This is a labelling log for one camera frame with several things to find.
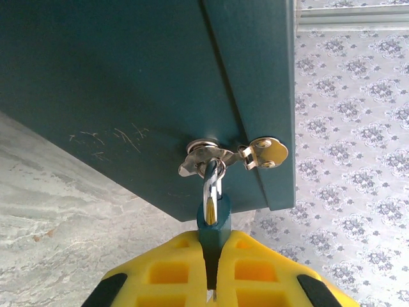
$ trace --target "screw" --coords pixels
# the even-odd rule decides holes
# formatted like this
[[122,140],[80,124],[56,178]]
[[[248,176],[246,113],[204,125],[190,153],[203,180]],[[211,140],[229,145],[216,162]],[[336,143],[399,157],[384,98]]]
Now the screw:
[[267,148],[271,146],[271,141],[269,139],[260,139],[256,146],[260,148]]
[[215,147],[218,148],[217,141],[214,139],[197,139],[193,142],[190,142],[187,147],[186,151],[187,154],[194,152],[195,150],[203,147]]
[[262,168],[273,168],[274,166],[275,166],[274,161],[266,161],[263,162],[261,165]]
[[245,145],[240,145],[240,146],[237,148],[237,151],[243,152],[246,148],[247,148],[247,146],[245,146]]

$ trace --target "scratch marks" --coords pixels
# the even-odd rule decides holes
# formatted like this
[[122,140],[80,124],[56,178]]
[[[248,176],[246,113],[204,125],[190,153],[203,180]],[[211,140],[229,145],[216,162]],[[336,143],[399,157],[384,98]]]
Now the scratch marks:
[[99,140],[99,142],[101,142],[101,144],[105,145],[105,143],[103,141],[101,141],[100,138],[97,137],[98,133],[89,133],[89,132],[84,132],[84,131],[80,131],[80,133],[87,134],[89,136],[93,136],[95,139]]
[[94,152],[91,155],[96,157],[98,160],[109,161],[109,159],[104,156],[104,152]]
[[131,141],[131,139],[128,138],[128,136],[127,136],[124,132],[120,131],[118,128],[114,128],[114,130],[118,131],[118,132],[121,134],[122,139],[123,139],[123,141],[124,141],[125,143],[126,143],[127,140],[128,140],[128,142],[132,145],[132,147],[134,147],[139,153],[141,153],[141,152],[139,151],[138,147],[136,147],[136,146],[134,145],[134,143]]
[[131,124],[132,124],[132,126],[134,126],[134,128],[136,129],[136,133],[140,135],[141,139],[146,138],[146,135],[143,134],[143,132],[144,132],[144,131],[149,132],[149,130],[148,130],[147,128],[143,128],[142,130],[139,130],[138,127],[136,127],[136,126],[134,125],[134,123],[131,123]]
[[[134,123],[128,123],[128,127],[126,128],[111,128],[104,130],[100,134],[96,132],[79,131],[75,134],[69,135],[68,141],[88,148],[79,149],[81,152],[87,150],[88,154],[91,154],[98,160],[109,161],[106,156],[117,156],[121,151],[123,153],[129,153],[136,150],[141,153],[139,147],[141,146],[142,140],[147,138],[147,132],[149,132],[149,129],[147,128],[138,128]],[[118,142],[123,142],[124,144],[124,147],[119,151],[116,149]]]
[[177,198],[183,198],[183,197],[189,197],[190,196],[190,194],[184,194],[184,193],[181,193],[180,195],[178,195],[178,194],[172,194],[172,193],[167,193],[169,196],[173,196],[173,197],[177,197]]

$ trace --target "metal hasp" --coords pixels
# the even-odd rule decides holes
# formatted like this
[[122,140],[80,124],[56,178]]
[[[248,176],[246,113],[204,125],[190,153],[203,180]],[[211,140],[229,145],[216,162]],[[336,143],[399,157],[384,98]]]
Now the metal hasp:
[[222,194],[222,178],[228,166],[242,161],[245,168],[274,168],[288,156],[277,139],[257,138],[237,153],[221,148],[214,139],[198,139],[187,146],[187,157],[179,167],[183,177],[198,174],[203,178],[203,202],[197,212],[199,242],[206,264],[208,289],[216,289],[217,268],[222,248],[231,233],[231,204]]
[[185,162],[179,167],[179,175],[203,177],[206,163],[212,158],[220,159],[226,167],[242,161],[247,170],[276,168],[287,158],[288,149],[271,137],[257,138],[249,146],[241,145],[237,153],[221,148],[214,139],[197,139],[187,146],[187,153]]

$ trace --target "square hole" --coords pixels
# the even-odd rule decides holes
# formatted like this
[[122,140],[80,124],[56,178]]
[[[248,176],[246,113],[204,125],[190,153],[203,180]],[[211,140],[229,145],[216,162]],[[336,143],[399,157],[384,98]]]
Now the square hole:
[[236,248],[247,249],[251,248],[251,246],[249,246],[244,240],[239,240],[236,244]]
[[277,276],[270,262],[247,259],[236,262],[235,279],[277,281]]
[[185,262],[157,262],[149,271],[149,283],[187,283],[189,266]]
[[183,295],[141,296],[137,299],[137,307],[185,307],[185,304]]
[[237,289],[238,307],[291,307],[282,292]]
[[189,242],[188,240],[181,240],[174,245],[176,248],[188,248]]

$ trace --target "floral pattern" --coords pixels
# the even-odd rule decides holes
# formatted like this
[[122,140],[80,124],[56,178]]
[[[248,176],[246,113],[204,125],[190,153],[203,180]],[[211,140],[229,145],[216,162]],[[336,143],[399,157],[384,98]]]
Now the floral pattern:
[[354,6],[409,4],[409,0],[299,0],[300,8],[351,8]]
[[296,51],[297,200],[292,209],[256,212],[252,235],[361,307],[406,306],[408,31],[311,31],[297,36]]

